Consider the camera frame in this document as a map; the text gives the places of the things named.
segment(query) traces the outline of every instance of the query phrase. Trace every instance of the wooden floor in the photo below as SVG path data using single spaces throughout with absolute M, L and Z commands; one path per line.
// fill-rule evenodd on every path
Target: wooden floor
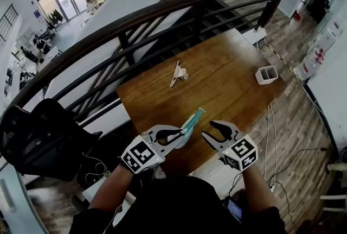
M 240 3 L 248 0 L 224 0 L 227 4 Z M 246 11 L 253 6 L 242 9 Z M 266 27 L 267 42 L 285 59 L 291 66 L 302 60 L 307 52 L 307 43 L 313 38 L 313 30 L 316 23 L 308 17 L 305 9 L 301 9 L 300 22 L 288 19 L 281 11 L 277 10 L 272 20 Z M 295 230 L 305 219 L 314 219 L 320 214 L 322 202 L 319 196 L 324 194 L 332 182 L 333 175 L 325 174 L 325 164 L 331 155 L 331 141 L 327 131 L 320 120 L 317 110 L 307 98 L 305 92 L 292 77 L 291 73 L 268 49 L 264 42 L 259 43 L 263 56 L 276 67 L 280 76 L 287 83 L 284 93 L 272 103 L 274 122 L 278 147 L 278 171 L 284 168 L 295 153 L 302 148 L 328 147 L 329 152 L 307 151 L 302 152 L 293 161 L 288 170 L 276 177 L 276 181 L 283 184 L 290 202 L 290 210 L 293 216 L 293 224 L 288 215 L 286 196 L 280 185 L 276 185 L 274 194 L 279 200 L 280 214 L 286 223 L 288 233 Z M 252 139 L 259 147 L 259 161 L 257 163 L 261 171 L 264 171 L 264 155 L 267 134 L 267 111 L 258 120 L 253 131 Z M 270 134 L 267 149 L 267 176 L 275 170 L 275 146 L 272 120 L 270 119 Z M 209 163 L 219 165 L 214 158 Z M 210 174 L 209 182 L 219 181 L 218 171 L 228 171 L 229 168 L 204 172 L 205 177 Z M 227 194 L 231 183 L 221 186 L 220 197 Z M 66 184 L 58 180 L 41 178 L 30 184 L 29 194 L 34 198 L 33 203 L 38 210 L 43 223 L 50 233 L 67 233 L 76 213 L 70 204 L 72 194 L 79 194 L 78 184 L 71 182 Z

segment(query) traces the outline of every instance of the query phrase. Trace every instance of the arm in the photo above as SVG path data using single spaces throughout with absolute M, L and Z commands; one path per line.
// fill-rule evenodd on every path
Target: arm
M 252 212 L 258 213 L 270 207 L 276 207 L 276 199 L 255 164 L 243 171 L 243 179 Z
M 125 198 L 133 174 L 119 164 L 94 196 L 89 208 L 98 208 L 113 213 Z

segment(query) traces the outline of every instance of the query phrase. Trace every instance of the black chair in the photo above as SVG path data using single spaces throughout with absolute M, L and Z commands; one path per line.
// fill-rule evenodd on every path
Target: black chair
M 22 174 L 72 181 L 102 132 L 90 134 L 52 99 L 31 113 L 9 107 L 0 122 L 0 152 Z
M 314 2 L 309 7 L 311 16 L 317 23 L 320 23 L 324 18 L 327 9 L 329 9 L 328 0 L 314 0 Z

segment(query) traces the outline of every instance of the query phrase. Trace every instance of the red object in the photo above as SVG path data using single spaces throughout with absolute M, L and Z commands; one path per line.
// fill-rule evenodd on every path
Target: red object
M 300 21 L 301 20 L 301 16 L 299 15 L 299 13 L 295 12 L 294 14 L 294 19 Z

